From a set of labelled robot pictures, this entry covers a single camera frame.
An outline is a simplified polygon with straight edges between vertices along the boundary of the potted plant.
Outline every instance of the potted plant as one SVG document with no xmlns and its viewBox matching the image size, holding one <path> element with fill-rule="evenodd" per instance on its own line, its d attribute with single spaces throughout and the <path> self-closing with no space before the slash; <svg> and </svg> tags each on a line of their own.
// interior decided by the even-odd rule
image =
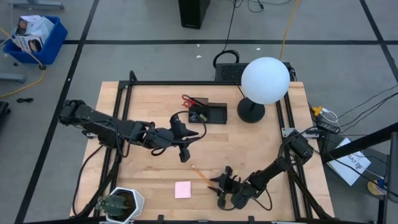
<svg viewBox="0 0 398 224">
<path fill-rule="evenodd" d="M 98 198 L 96 208 L 104 211 L 107 221 L 125 224 L 141 214 L 144 201 L 138 191 L 116 187 L 110 195 Z"/>
</svg>

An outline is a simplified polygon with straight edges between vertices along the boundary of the yellow cable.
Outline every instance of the yellow cable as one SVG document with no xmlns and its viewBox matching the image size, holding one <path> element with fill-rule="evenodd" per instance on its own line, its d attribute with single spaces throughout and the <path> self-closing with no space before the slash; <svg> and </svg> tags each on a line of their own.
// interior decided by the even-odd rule
<svg viewBox="0 0 398 224">
<path fill-rule="evenodd" d="M 3 28 L 0 27 L 0 31 L 3 32 L 9 39 L 11 39 L 12 42 L 13 42 L 14 44 L 16 44 L 22 51 L 24 51 L 24 49 L 19 45 L 18 41 L 16 41 L 15 39 L 13 39 Z M 34 60 L 36 60 L 36 62 L 39 63 L 39 65 L 40 65 L 41 67 L 43 67 L 42 62 L 40 62 L 40 60 L 38 60 L 38 59 L 37 59 L 35 56 L 33 56 L 30 52 L 26 52 L 26 51 L 25 51 L 25 53 L 29 54 Z M 22 87 L 22 88 L 20 88 L 20 89 L 18 89 L 18 90 L 16 90 L 16 91 L 13 91 L 13 92 L 11 92 L 11 93 L 7 93 L 7 94 L 4 94 L 4 95 L 0 95 L 0 98 L 6 97 L 6 96 L 11 96 L 11 95 L 13 95 L 13 94 L 15 94 L 15 93 L 18 93 L 18 92 L 20 92 L 20 91 L 22 91 L 22 90 L 25 90 L 26 88 L 29 88 L 29 87 L 31 87 L 31 86 L 34 86 L 34 85 L 38 84 L 39 82 L 41 82 L 41 81 L 43 80 L 43 78 L 44 78 L 44 70 L 42 70 L 42 76 L 41 76 L 41 77 L 39 78 L 39 80 L 37 80 L 36 82 L 33 82 L 33 83 L 31 83 L 31 84 L 29 84 L 29 85 L 27 85 L 27 86 L 24 86 L 24 87 Z"/>
<path fill-rule="evenodd" d="M 294 5 L 293 12 L 290 15 L 289 23 L 287 24 L 287 27 L 286 27 L 286 30 L 285 30 L 284 40 L 282 42 L 282 49 L 280 50 L 279 60 L 282 60 L 282 57 L 284 55 L 285 41 L 286 41 L 287 33 L 289 32 L 290 25 L 292 25 L 294 14 L 296 13 L 296 8 L 297 8 L 299 2 L 300 2 L 300 0 L 296 0 L 296 4 Z"/>
</svg>

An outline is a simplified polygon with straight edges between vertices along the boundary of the lamp base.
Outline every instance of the lamp base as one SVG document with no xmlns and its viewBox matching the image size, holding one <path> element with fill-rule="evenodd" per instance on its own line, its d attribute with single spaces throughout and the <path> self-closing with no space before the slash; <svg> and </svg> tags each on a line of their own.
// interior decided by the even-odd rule
<svg viewBox="0 0 398 224">
<path fill-rule="evenodd" d="M 247 123 L 259 122 L 266 113 L 266 107 L 255 103 L 249 98 L 243 98 L 238 104 L 238 115 Z"/>
</svg>

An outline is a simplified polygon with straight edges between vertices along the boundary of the white hexagonal pot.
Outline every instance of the white hexagonal pot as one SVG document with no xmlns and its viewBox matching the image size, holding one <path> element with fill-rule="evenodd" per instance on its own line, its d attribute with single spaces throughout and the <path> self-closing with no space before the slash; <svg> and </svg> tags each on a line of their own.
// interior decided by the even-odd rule
<svg viewBox="0 0 398 224">
<path fill-rule="evenodd" d="M 112 192 L 111 195 L 117 195 L 120 191 L 128 191 L 133 194 L 134 203 L 136 204 L 136 209 L 130 214 L 128 218 L 124 221 L 113 220 L 110 216 L 106 215 L 106 220 L 109 222 L 114 222 L 118 224 L 126 224 L 129 220 L 141 215 L 142 208 L 144 208 L 144 197 L 134 189 L 125 189 L 124 187 L 116 187 Z"/>
</svg>

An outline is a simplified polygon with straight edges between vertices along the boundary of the pencil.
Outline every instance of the pencil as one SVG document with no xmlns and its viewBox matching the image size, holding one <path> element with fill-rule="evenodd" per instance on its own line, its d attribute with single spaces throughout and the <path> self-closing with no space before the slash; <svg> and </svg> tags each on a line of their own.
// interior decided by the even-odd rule
<svg viewBox="0 0 398 224">
<path fill-rule="evenodd" d="M 207 185 L 211 186 L 210 180 L 208 180 L 193 164 L 192 168 L 199 174 L 199 176 L 206 182 Z"/>
</svg>

